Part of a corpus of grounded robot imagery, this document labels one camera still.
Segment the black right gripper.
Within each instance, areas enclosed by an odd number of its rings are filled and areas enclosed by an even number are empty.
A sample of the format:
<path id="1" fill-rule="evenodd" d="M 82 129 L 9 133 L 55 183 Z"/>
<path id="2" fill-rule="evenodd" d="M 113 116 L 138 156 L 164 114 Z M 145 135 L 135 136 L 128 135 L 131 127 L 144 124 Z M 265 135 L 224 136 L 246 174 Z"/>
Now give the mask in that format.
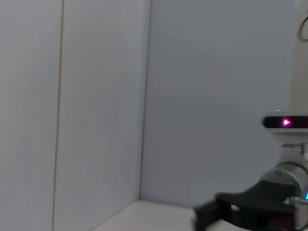
<path id="1" fill-rule="evenodd" d="M 302 224 L 296 206 L 289 202 L 300 195 L 296 184 L 260 181 L 238 193 L 218 193 L 215 199 L 194 208 L 195 231 L 225 221 L 252 231 L 299 231 Z"/>

